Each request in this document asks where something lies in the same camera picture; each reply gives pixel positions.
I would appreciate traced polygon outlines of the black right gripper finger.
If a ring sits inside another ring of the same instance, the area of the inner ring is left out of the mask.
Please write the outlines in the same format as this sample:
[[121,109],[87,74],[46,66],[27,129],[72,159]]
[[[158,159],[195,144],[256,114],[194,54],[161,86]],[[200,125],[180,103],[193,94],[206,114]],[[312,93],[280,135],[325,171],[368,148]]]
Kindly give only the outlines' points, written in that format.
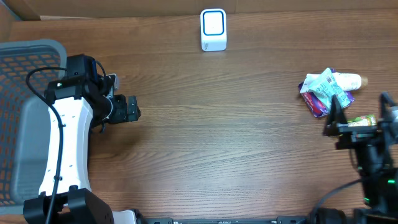
[[332,96],[329,115],[323,129],[324,136],[339,136],[341,124],[348,124],[343,109],[336,95]]
[[395,103],[390,94],[382,92],[379,101],[381,109],[379,121],[382,123],[397,124],[397,103]]

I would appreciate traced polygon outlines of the green yellow snack packet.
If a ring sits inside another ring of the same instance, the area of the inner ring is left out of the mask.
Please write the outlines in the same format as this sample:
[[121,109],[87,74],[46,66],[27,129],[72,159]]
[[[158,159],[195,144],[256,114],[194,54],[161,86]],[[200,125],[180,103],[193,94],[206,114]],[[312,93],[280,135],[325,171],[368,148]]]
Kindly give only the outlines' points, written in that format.
[[374,114],[359,116],[355,119],[348,120],[348,126],[375,126],[376,117]]

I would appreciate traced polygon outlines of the teal wet wipes pack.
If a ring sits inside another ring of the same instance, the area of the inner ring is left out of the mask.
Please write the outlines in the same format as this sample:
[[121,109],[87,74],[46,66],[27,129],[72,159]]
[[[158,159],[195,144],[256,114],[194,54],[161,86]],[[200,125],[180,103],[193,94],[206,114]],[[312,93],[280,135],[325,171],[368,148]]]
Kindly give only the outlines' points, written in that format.
[[342,108],[350,104],[347,94],[337,84],[330,68],[326,68],[318,78],[309,84],[308,91],[314,93],[328,111],[331,110],[333,96],[337,97]]

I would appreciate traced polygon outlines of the white tube with gold cap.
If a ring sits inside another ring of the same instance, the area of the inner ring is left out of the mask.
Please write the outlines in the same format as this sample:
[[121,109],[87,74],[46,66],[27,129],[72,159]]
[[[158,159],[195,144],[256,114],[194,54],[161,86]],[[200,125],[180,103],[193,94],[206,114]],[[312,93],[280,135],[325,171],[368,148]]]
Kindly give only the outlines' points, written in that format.
[[[368,78],[355,73],[340,73],[333,72],[333,77],[335,78],[337,84],[343,89],[343,91],[359,90],[368,86]],[[308,73],[306,79],[299,88],[300,93],[308,92],[309,85],[315,81],[320,74]]]

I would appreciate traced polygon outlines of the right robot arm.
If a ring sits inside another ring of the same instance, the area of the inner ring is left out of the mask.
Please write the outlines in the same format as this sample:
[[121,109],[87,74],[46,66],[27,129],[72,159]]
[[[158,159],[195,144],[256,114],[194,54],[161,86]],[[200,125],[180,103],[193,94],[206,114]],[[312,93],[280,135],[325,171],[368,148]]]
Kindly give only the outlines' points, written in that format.
[[[313,207],[307,223],[397,223],[397,168],[390,148],[397,144],[397,104],[386,92],[379,97],[380,119],[374,126],[350,126],[337,97],[331,101],[323,135],[336,137],[337,150],[352,150],[359,179],[341,185]],[[361,184],[366,208],[355,208],[352,217],[323,207],[338,192]]]

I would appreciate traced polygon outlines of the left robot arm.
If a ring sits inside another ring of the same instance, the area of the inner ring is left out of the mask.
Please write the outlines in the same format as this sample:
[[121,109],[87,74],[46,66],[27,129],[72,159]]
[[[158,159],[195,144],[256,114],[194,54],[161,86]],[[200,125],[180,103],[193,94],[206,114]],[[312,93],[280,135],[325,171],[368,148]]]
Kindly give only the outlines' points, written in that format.
[[47,165],[36,198],[26,200],[27,223],[137,223],[133,210],[114,212],[97,197],[88,179],[90,131],[97,126],[135,122],[141,116],[135,96],[115,94],[116,74],[85,54],[69,56],[64,76],[38,93],[27,74],[25,82],[49,108],[50,139]]

